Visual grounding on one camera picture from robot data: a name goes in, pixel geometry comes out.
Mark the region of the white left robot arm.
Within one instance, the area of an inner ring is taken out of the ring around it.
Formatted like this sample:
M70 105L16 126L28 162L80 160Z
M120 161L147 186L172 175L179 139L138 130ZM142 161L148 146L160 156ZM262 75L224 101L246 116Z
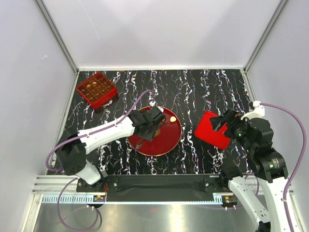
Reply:
M65 175L75 175L93 191L100 191L104 187L104 179L86 156L107 143L132 135L151 142L165 120L164 109L154 106L148 110L132 110L127 116L101 126L64 132L57 143L56 157Z

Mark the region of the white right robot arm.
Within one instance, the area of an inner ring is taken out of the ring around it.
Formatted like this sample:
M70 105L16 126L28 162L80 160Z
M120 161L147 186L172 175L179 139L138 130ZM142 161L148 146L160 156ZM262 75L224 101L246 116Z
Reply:
M279 197L279 187L287 183L287 167L283 156L272 147L274 132L264 116L265 108L256 106L244 115L229 109L220 116L210 117L210 122L215 132L226 126L224 136L236 140L246 151L248 165L262 187L267 207L249 190L236 167L222 171L219 186L235 194L257 232L290 232L293 226L281 216L286 200Z

